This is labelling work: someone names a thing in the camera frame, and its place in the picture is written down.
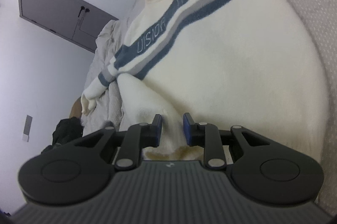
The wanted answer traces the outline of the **black clothing pile left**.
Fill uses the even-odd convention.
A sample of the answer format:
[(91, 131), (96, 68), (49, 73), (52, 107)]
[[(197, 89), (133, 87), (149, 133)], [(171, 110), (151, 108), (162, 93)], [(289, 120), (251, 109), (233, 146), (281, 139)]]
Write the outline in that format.
[(83, 136), (83, 126), (81, 120), (77, 117), (62, 119), (56, 126), (52, 134), (52, 143), (44, 148), (41, 153), (46, 153), (62, 145), (65, 145), (73, 140)]

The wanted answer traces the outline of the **grey door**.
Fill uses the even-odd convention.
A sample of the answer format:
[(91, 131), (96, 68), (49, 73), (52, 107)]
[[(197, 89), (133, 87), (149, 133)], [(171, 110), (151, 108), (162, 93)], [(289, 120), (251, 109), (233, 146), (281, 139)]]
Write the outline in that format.
[[(20, 17), (90, 52), (113, 15), (84, 0), (18, 0)], [(81, 6), (90, 9), (78, 17)]]

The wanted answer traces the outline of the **brown pillow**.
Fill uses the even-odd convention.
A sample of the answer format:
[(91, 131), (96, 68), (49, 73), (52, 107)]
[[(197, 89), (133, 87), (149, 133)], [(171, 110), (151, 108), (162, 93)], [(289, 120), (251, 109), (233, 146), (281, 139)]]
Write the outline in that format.
[(76, 117), (80, 119), (81, 115), (82, 115), (82, 104), (81, 104), (80, 97), (79, 97), (78, 99), (76, 99), (76, 101), (74, 102), (71, 108), (69, 118)]

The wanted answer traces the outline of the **grey wall panel left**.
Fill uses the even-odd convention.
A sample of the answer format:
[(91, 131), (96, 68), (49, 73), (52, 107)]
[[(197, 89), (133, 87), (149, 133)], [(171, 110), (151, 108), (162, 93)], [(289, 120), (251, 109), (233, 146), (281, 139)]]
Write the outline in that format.
[(25, 125), (23, 129), (23, 135), (22, 135), (22, 140), (25, 142), (29, 141), (29, 136), (30, 136), (30, 129), (31, 129), (31, 123), (33, 121), (33, 118), (29, 115), (26, 116), (25, 119)]

